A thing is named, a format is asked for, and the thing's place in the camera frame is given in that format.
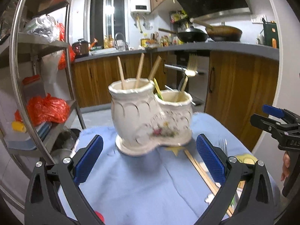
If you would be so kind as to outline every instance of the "cabinet handle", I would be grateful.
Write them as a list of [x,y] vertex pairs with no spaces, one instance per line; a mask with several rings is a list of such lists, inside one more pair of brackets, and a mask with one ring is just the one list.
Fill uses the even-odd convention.
[[166,74],[166,71],[165,71],[165,68],[166,68],[166,67],[165,67],[165,65],[166,65],[166,60],[163,61],[163,73],[164,73],[164,74]]
[[[211,84],[212,84],[212,73],[214,73],[214,83],[213,83],[213,88],[211,88]],[[211,71],[210,71],[210,76],[209,76],[209,85],[208,85],[208,91],[209,91],[209,93],[212,93],[212,92],[214,91],[214,89],[215,89],[215,78],[216,78],[216,76],[215,76],[215,68],[212,67],[212,68],[211,68]]]

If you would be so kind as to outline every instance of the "frying pan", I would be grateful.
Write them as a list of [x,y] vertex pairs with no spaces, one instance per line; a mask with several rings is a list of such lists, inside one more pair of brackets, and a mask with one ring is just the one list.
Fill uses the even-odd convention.
[[209,37],[214,41],[240,41],[242,31],[238,28],[227,25],[212,26],[199,19],[190,19],[190,21],[205,26]]
[[175,34],[177,35],[178,39],[181,40],[182,42],[201,42],[201,41],[206,41],[207,38],[209,37],[204,31],[195,29],[193,26],[190,28],[187,28],[185,31],[176,33],[175,31],[169,31],[165,30],[162,28],[158,29],[159,31],[170,33],[170,34]]

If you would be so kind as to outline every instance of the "ceramic utensil holder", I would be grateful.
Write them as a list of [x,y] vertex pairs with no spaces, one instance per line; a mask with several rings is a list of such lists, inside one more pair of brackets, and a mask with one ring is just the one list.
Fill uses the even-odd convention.
[[146,154],[157,146],[150,137],[161,115],[153,94],[153,81],[140,79],[137,89],[134,89],[135,82],[136,79],[125,80],[126,90],[122,90],[120,81],[108,87],[112,96],[112,121],[118,133],[116,144],[121,152],[131,156]]
[[[180,95],[180,102],[174,102]],[[187,144],[192,138],[190,129],[191,118],[193,114],[191,102],[192,97],[187,92],[177,90],[161,91],[163,100],[155,94],[161,110],[164,112],[164,122],[162,126],[156,129],[156,135],[160,145],[181,146]]]

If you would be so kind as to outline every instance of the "plastic container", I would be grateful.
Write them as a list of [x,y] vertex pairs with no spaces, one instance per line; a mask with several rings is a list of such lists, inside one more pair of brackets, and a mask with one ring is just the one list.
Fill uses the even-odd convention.
[[44,84],[39,74],[24,78],[22,85],[26,103],[35,96],[46,97]]

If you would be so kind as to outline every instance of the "kitchen counter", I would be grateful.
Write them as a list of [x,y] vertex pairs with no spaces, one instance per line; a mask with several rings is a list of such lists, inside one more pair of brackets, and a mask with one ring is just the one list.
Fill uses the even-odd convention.
[[169,51],[196,51],[196,50],[208,50],[208,51],[226,51],[237,52],[242,54],[250,54],[260,56],[264,58],[273,59],[279,61],[279,49],[272,48],[270,46],[254,45],[241,42],[196,42],[186,43],[178,46],[166,46],[158,47],[147,50],[132,50],[132,51],[116,51],[108,52],[99,55],[87,56],[83,58],[77,58],[75,62],[88,61],[97,58],[115,57],[120,55],[131,55],[140,53],[155,53],[155,52],[169,52]]

